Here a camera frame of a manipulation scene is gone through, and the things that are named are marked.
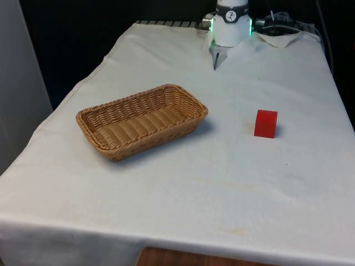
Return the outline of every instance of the red cube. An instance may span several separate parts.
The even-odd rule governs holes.
[[[258,110],[255,122],[254,136],[275,137],[277,125],[277,112]]]

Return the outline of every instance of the wicker basket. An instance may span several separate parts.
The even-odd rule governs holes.
[[[166,84],[82,110],[77,122],[96,150],[118,161],[192,133],[207,113],[182,87]]]

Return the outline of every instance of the white tablecloth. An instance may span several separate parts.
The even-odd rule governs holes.
[[[204,39],[133,25],[41,124],[0,178],[7,266],[134,265],[148,245],[355,265],[355,135],[320,44],[251,36],[213,71]],[[79,110],[165,83],[209,108],[194,134],[122,162],[91,147]],[[275,139],[253,136],[258,109],[279,112]]]

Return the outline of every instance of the black background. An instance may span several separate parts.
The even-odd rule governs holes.
[[[334,79],[355,126],[355,15],[353,0],[319,0],[334,56]],[[136,20],[198,21],[215,0],[21,0],[23,13],[54,108],[88,76],[117,38]],[[250,16],[268,15],[266,0],[250,0]],[[315,23],[323,33],[315,0],[270,0],[274,13]]]

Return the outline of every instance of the white cloth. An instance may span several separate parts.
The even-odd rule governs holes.
[[[7,266],[134,265],[148,245],[355,265],[355,135],[320,44],[251,36],[213,71],[204,38],[133,25],[41,124],[0,178]],[[79,110],[165,83],[209,108],[195,133],[122,162],[91,147]],[[258,109],[275,139],[253,136]]]

